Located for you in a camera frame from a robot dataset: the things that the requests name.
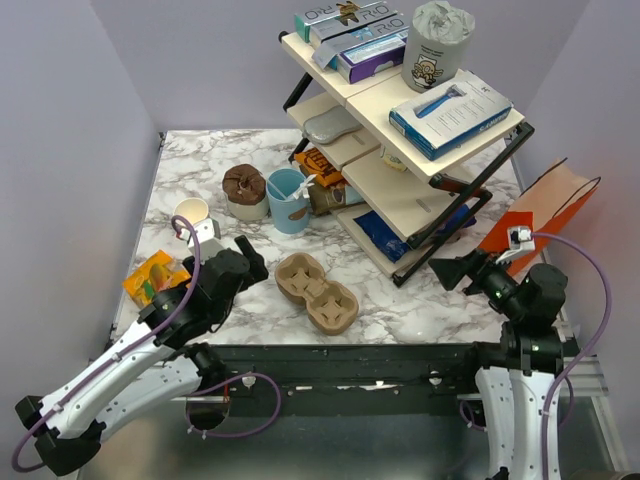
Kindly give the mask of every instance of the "light blue cup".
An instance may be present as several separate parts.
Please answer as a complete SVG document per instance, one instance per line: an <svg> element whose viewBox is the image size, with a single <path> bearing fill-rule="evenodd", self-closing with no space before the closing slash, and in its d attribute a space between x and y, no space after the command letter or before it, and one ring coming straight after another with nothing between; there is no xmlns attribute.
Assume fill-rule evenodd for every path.
<svg viewBox="0 0 640 480"><path fill-rule="evenodd" d="M298 199L283 200L282 195L273 188L272 183L285 196L295 192L304 181L305 176L290 168L276 170L267 182L267 197L271 216L276 228L282 233L299 233L309 225L309 201L302 195Z"/></svg>

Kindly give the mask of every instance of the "tissue roll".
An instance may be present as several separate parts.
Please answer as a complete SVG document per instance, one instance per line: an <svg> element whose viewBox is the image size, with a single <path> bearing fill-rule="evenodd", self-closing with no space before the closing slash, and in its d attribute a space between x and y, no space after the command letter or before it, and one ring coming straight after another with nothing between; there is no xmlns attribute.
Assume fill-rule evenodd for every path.
<svg viewBox="0 0 640 480"><path fill-rule="evenodd" d="M402 78L417 92L453 78L475 29L473 15L446 1L418 7L409 27Z"/></svg>

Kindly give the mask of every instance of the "shelf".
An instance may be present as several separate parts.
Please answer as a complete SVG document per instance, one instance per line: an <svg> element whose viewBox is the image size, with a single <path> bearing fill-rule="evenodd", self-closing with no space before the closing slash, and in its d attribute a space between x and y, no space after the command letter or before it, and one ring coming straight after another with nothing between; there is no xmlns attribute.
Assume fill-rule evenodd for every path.
<svg viewBox="0 0 640 480"><path fill-rule="evenodd" d="M307 119L320 115L337 105L338 102L331 95L322 93L289 108L287 115L302 130L302 125ZM377 151L380 147L380 142L367 129L361 128L356 132L343 135L328 145L314 144L314 146L327 157L327 160L337 170L342 170L348 163L374 150Z"/></svg>
<svg viewBox="0 0 640 480"><path fill-rule="evenodd" d="M473 180L463 167L447 173L467 182ZM449 193L423 183L410 170L400 172L388 167L377 151L344 167L342 175L405 242L424 230L452 201ZM431 211L418 204L418 200L424 201Z"/></svg>
<svg viewBox="0 0 640 480"><path fill-rule="evenodd" d="M355 222L355 218L358 218L365 213L371 211L371 207L367 204L356 205L354 207L348 207L344 210L340 210L336 217L342 227L351 235L351 238L358 244L360 248L369 256L369 258L376 264L382 273L387 277L404 270L413 265L424 252L429 248L428 245L421 247L419 250L411 250L405 253L400 260L393 263L389 260L369 239L366 233L362 231L360 225Z"/></svg>
<svg viewBox="0 0 640 480"><path fill-rule="evenodd" d="M432 162L389 123L389 111L416 95L401 76L394 76L349 97L347 110L423 182L481 152L524 120L520 112L511 109L506 119Z"/></svg>
<svg viewBox="0 0 640 480"><path fill-rule="evenodd" d="M311 58L314 52L313 47L304 43L304 40L297 33L290 33L282 37L282 47L342 106L346 104L349 97L399 75L402 68L402 66L389 68L373 77L350 84L336 70L321 70Z"/></svg>

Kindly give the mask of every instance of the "white paper cup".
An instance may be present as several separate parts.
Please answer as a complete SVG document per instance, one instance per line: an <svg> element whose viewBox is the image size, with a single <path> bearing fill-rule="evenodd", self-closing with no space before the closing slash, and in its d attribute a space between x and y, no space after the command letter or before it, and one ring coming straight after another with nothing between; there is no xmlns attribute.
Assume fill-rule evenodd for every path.
<svg viewBox="0 0 640 480"><path fill-rule="evenodd" d="M176 205L173 214L180 215L186 218L191 225L195 225L209 216L209 205L201 198L191 197Z"/></svg>

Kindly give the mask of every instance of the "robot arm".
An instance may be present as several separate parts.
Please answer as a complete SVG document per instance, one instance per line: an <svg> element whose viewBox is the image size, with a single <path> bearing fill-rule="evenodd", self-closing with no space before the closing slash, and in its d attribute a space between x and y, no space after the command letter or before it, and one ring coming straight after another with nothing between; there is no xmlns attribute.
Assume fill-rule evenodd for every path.
<svg viewBox="0 0 640 480"><path fill-rule="evenodd" d="M102 442L143 410L224 380L224 365L211 347L185 345L221 325L235 295L268 277L263 258L246 237L235 241L242 254L216 246L215 256L201 265L191 298L166 328L120 354L169 318L188 282L156 294L118 342L67 385L45 397L25 397L16 405L27 429L55 412L34 436L36 450L56 475L66 475L87 463ZM194 258L183 264L193 275ZM109 367L92 375L109 360ZM85 387L62 408L61 399L81 382L86 382Z"/></svg>
<svg viewBox="0 0 640 480"><path fill-rule="evenodd" d="M446 290L468 276L467 295L483 293L508 321L500 348L478 344L476 384L482 396L493 479L542 480L542 418L549 415L549 475L560 480L557 441L558 391L549 412L543 404L563 368L562 342L552 326L565 301L567 277L552 265L534 265L522 283L508 273L511 261L535 248L526 227L509 229L510 248L494 256L482 250L429 264Z"/></svg>

